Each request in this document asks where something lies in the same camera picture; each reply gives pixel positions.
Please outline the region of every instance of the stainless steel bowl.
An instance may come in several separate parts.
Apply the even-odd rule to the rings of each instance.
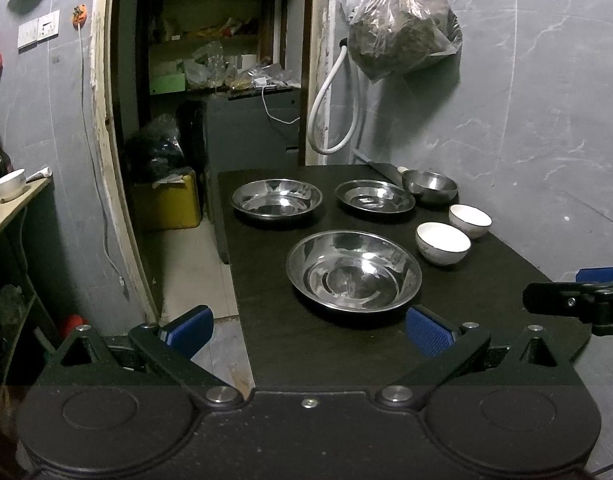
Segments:
[[[321,191],[307,182],[271,178],[238,188],[231,204],[246,216],[281,221],[305,215],[321,204]]]
[[[307,298],[334,310],[363,314],[402,306],[422,282],[409,251],[359,231],[306,237],[288,253],[286,273]]]
[[[401,176],[401,181],[404,189],[425,204],[446,204],[451,202],[457,194],[457,184],[454,180],[432,171],[405,171]]]
[[[379,180],[344,182],[335,188],[335,195],[346,205],[371,213],[405,213],[415,207],[411,193]]]

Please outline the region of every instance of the electrical outlet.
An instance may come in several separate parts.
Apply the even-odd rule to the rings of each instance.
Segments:
[[[46,38],[52,38],[53,36],[57,36],[59,25],[59,10],[42,16],[38,20],[38,41],[46,40]]]
[[[18,48],[24,48],[38,40],[38,20],[31,20],[18,28]]]

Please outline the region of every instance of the white ceramic bowl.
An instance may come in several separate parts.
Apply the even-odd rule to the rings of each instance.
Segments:
[[[489,232],[493,220],[484,211],[464,204],[453,204],[448,209],[451,225],[465,233],[471,240]]]
[[[471,248],[471,241],[459,229],[439,222],[426,222],[415,230],[417,248],[436,265],[458,263]]]
[[[24,193],[26,176],[24,170],[13,171],[0,178],[0,198],[5,202],[14,200]]]

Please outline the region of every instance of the yellow container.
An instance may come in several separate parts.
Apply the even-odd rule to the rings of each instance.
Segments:
[[[141,230],[188,229],[200,225],[202,213],[195,172],[182,178],[184,183],[133,186],[133,203]]]

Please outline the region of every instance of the dark tabletop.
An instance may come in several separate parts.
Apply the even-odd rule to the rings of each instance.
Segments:
[[[236,214],[232,193],[263,178],[293,178],[323,193],[318,210],[290,226],[254,223]],[[492,234],[474,240],[455,266],[435,267],[417,252],[415,229],[422,222],[448,223],[448,207],[388,223],[349,214],[334,195],[347,180],[384,180],[368,166],[311,166],[291,170],[231,171],[219,175],[224,224],[244,340],[257,386],[380,386],[391,383],[425,358],[404,330],[406,307],[384,314],[330,312],[294,290],[285,273],[288,251],[302,238],[333,229],[372,232],[411,251],[422,270],[413,303],[421,303],[455,325],[476,321],[493,332],[494,344],[512,343],[529,324],[544,326],[560,350],[573,358],[590,337],[577,319],[536,316],[522,307],[529,282],[548,281],[539,270]]]

